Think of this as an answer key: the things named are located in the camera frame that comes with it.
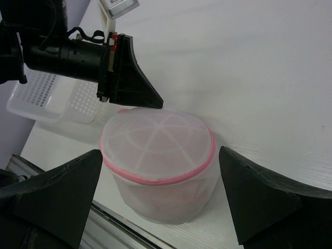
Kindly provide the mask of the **white mesh laundry bag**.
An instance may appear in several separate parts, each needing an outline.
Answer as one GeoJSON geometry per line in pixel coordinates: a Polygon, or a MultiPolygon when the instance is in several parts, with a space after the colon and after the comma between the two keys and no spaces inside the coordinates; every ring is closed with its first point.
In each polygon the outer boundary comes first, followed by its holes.
{"type": "Polygon", "coordinates": [[[99,148],[125,204],[155,223],[193,219],[219,177],[214,134],[187,113],[122,110],[105,124],[99,148]]]}

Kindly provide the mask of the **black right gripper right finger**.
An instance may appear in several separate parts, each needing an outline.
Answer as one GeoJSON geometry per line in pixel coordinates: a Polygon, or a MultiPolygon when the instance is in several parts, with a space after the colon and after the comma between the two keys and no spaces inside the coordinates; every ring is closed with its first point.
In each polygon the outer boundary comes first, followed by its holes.
{"type": "Polygon", "coordinates": [[[219,165],[244,248],[331,248],[331,191],[264,168],[228,147],[219,165]]]}

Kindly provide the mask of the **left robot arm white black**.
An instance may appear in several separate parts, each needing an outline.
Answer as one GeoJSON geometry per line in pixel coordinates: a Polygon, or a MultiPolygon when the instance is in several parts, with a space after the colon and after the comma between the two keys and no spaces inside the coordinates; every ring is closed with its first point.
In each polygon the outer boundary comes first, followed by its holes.
{"type": "Polygon", "coordinates": [[[102,30],[67,27],[65,1],[1,1],[1,83],[27,83],[25,68],[97,84],[97,98],[161,109],[163,99],[140,69],[131,36],[116,19],[138,1],[98,1],[102,30]]]}

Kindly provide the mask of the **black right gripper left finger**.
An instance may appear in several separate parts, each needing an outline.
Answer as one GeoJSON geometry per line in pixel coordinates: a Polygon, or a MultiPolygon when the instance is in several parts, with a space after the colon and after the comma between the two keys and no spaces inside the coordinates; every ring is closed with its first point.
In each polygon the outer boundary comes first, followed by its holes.
{"type": "Polygon", "coordinates": [[[1,248],[79,248],[102,161],[94,149],[23,181],[1,170],[1,248]]]}

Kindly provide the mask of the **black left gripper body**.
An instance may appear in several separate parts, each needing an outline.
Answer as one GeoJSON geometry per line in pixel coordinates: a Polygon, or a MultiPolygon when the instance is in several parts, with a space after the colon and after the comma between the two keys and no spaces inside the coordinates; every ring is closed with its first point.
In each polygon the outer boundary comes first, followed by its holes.
{"type": "Polygon", "coordinates": [[[24,42],[24,62],[29,69],[98,84],[97,98],[110,101],[115,52],[121,35],[110,34],[101,45],[83,40],[56,38],[45,50],[37,42],[24,42]]]}

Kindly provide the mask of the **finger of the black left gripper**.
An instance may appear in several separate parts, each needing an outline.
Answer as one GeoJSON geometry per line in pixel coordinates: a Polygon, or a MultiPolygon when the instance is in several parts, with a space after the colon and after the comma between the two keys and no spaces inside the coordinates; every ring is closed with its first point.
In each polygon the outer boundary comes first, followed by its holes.
{"type": "Polygon", "coordinates": [[[162,97],[138,65],[131,36],[118,36],[109,101],[122,106],[163,108],[162,97]]]}

